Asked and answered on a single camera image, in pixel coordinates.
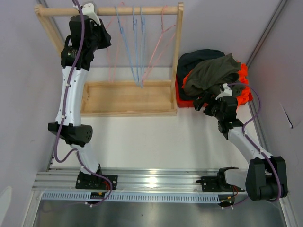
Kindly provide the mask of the olive grey shorts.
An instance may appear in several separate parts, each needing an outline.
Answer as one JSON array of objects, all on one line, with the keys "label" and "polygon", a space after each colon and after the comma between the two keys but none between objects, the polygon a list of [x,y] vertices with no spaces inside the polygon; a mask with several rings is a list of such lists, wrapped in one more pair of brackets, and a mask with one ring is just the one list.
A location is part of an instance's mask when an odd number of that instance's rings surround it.
[{"label": "olive grey shorts", "polygon": [[197,96],[204,91],[220,92],[220,84],[239,82],[241,62],[233,55],[209,59],[198,63],[188,75],[183,90],[186,96]]}]

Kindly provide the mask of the dark navy shorts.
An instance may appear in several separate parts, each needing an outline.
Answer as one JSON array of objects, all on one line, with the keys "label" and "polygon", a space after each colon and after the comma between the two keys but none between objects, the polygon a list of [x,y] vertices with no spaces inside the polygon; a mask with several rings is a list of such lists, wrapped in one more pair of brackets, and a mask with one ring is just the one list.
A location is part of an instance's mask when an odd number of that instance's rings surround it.
[{"label": "dark navy shorts", "polygon": [[225,54],[223,52],[213,49],[202,49],[183,54],[178,60],[176,74],[179,98],[184,101],[190,101],[197,98],[197,96],[189,97],[185,94],[184,89],[182,88],[183,79],[198,63],[210,59],[220,58],[224,55]]}]

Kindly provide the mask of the light blue wire hanger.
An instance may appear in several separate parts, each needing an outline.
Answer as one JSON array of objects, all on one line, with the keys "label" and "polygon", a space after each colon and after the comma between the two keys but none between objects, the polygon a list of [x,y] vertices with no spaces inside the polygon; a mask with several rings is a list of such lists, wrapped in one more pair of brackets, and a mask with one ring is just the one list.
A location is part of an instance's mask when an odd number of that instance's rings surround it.
[{"label": "light blue wire hanger", "polygon": [[140,45],[140,87],[143,88],[143,76],[144,76],[144,65],[145,65],[145,16],[143,15],[143,8],[140,7],[140,19],[141,19],[141,45]]},{"label": "light blue wire hanger", "polygon": [[133,34],[134,34],[134,48],[135,48],[135,67],[136,67],[136,77],[135,82],[138,87],[142,87],[142,82],[140,78],[140,60],[139,60],[139,46],[138,46],[138,22],[135,17],[135,8],[132,8],[132,19],[133,19]]},{"label": "light blue wire hanger", "polygon": [[132,63],[132,59],[131,59],[131,55],[130,55],[130,51],[129,51],[129,47],[128,47],[127,37],[126,37],[125,32],[124,32],[124,27],[122,25],[122,20],[120,19],[120,16],[119,16],[119,13],[118,13],[118,7],[117,6],[115,6],[115,12],[116,12],[116,17],[117,17],[117,21],[118,21],[120,34],[122,36],[122,39],[123,39],[123,42],[124,42],[124,45],[125,45],[125,50],[126,50],[126,54],[127,54],[129,68],[131,70],[131,73],[132,73],[135,84],[139,85],[139,82],[137,81],[137,77],[135,76],[135,73],[134,73],[133,63]]}]

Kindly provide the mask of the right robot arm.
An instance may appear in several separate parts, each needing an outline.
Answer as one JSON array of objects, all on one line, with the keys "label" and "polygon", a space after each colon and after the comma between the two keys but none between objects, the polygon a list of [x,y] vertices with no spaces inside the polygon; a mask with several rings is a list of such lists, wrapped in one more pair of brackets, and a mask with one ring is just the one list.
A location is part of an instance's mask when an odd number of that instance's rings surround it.
[{"label": "right robot arm", "polygon": [[252,201],[278,201],[288,194],[286,162],[275,157],[250,137],[244,124],[237,118],[237,98],[215,96],[206,92],[194,101],[194,108],[218,120],[219,132],[233,144],[249,164],[247,171],[235,167],[220,169],[216,185],[226,191],[233,185],[246,191]]}]

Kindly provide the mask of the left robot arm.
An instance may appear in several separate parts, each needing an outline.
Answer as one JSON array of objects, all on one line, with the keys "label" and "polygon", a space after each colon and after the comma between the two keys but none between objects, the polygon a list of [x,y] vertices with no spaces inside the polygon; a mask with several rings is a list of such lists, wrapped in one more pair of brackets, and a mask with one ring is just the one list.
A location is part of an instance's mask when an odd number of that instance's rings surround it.
[{"label": "left robot arm", "polygon": [[81,105],[94,52],[109,47],[111,36],[98,16],[73,16],[69,28],[71,33],[66,37],[61,52],[62,93],[59,110],[55,121],[48,123],[48,130],[56,136],[53,148],[56,162],[67,160],[67,157],[59,158],[57,153],[59,140],[64,140],[71,147],[68,155],[74,152],[80,162],[80,170],[88,174],[86,184],[98,189],[103,178],[97,174],[100,165],[90,145],[93,129],[81,123]]}]

